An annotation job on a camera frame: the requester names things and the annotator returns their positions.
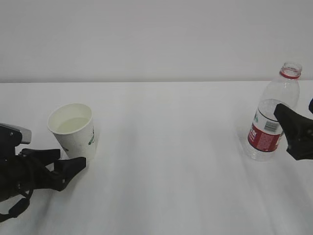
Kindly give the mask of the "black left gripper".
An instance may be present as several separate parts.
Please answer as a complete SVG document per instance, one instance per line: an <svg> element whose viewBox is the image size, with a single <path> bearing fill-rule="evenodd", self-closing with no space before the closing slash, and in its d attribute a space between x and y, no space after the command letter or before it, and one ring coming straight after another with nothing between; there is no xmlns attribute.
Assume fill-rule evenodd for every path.
<svg viewBox="0 0 313 235"><path fill-rule="evenodd" d="M60 149L24 148L20 156L0 160L0 194L16 196L29 190L62 191L86 168L85 157L59 160Z"/></svg>

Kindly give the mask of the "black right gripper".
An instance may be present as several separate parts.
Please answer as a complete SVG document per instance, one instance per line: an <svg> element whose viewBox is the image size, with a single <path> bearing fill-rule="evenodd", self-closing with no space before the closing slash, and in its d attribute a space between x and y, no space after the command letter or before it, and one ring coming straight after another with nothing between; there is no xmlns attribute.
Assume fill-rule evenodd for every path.
<svg viewBox="0 0 313 235"><path fill-rule="evenodd" d="M313 99L308 106L313 114ZM313 159L313 120L304 117L288 106L276 105L274 116L281 125L287 139L287 152L296 160Z"/></svg>

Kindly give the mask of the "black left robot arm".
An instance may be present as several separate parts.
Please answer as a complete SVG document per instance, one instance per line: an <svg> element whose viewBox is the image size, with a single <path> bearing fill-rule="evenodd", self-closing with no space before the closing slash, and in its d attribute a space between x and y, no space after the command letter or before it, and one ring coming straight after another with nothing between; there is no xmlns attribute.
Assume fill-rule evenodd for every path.
<svg viewBox="0 0 313 235"><path fill-rule="evenodd" d="M0 158L0 200L5 201L29 190L64 190L87 166L85 157L61 160L59 149L25 148L19 155Z"/></svg>

